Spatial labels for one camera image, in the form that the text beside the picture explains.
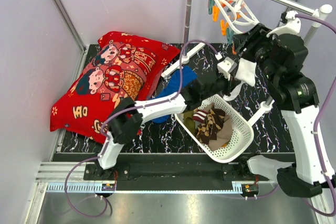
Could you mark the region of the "brown yellow diamond sock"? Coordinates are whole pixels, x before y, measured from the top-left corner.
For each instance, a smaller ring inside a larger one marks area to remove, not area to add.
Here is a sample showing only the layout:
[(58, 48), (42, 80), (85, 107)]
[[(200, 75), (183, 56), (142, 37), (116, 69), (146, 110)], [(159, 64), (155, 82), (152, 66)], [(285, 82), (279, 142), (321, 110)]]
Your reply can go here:
[(204, 143), (209, 144), (210, 141), (217, 140), (217, 133), (223, 128), (224, 123), (201, 123), (197, 127), (196, 138)]
[(204, 123), (221, 129), (226, 121), (226, 113), (222, 109), (212, 108), (208, 111)]

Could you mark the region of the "white round clip hanger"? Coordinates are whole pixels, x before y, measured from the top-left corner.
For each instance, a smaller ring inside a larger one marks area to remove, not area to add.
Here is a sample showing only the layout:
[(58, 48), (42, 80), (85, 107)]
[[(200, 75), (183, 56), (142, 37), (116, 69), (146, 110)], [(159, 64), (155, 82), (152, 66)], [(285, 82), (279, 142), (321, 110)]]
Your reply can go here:
[(234, 35), (243, 33), (239, 27), (259, 23), (245, 0), (208, 0), (208, 12), (214, 22), (220, 21), (222, 35), (228, 44), (232, 43)]

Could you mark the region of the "maroon striped beige sock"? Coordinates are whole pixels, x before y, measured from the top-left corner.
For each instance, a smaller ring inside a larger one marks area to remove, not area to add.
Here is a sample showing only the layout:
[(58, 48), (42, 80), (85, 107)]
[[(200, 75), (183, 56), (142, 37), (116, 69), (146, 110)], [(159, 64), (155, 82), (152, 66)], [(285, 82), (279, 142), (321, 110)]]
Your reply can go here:
[(203, 123), (209, 113), (209, 111), (214, 107), (214, 103), (210, 103), (202, 109), (195, 109), (192, 115), (192, 119), (196, 122)]
[(215, 122), (208, 144), (210, 150), (215, 151), (221, 147), (225, 147), (230, 141), (232, 134), (232, 120), (229, 115), (223, 117), (218, 123)]

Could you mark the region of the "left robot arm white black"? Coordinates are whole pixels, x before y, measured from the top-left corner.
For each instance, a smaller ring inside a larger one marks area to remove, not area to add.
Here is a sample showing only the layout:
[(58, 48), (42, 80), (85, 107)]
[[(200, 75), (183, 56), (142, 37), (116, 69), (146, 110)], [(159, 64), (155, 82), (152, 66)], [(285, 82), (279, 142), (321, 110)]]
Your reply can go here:
[(220, 91), (230, 94), (239, 83), (240, 81), (227, 73), (219, 74), (208, 82), (195, 79), (184, 87), (183, 75), (180, 74), (177, 92), (147, 101), (125, 98), (101, 127), (101, 134), (106, 140), (97, 157), (95, 174), (103, 180), (113, 175), (113, 167), (124, 144), (136, 138), (142, 124), (166, 115), (191, 111), (199, 107), (203, 100)]

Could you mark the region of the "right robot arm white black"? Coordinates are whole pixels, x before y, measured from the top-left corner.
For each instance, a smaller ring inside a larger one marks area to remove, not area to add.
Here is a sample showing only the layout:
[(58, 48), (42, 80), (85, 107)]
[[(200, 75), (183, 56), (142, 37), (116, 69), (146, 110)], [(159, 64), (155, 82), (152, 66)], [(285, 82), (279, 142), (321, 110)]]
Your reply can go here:
[(327, 179), (335, 186), (335, 171), (328, 163), (315, 124), (320, 110), (317, 88), (301, 73), (308, 49), (299, 35), (271, 34), (262, 24), (233, 36), (233, 49), (259, 65), (267, 89), (286, 121), (295, 151), (295, 163), (280, 162), (262, 155), (251, 156), (238, 167), (239, 176), (250, 180), (260, 175), (276, 181), (290, 197), (311, 198), (322, 193)]

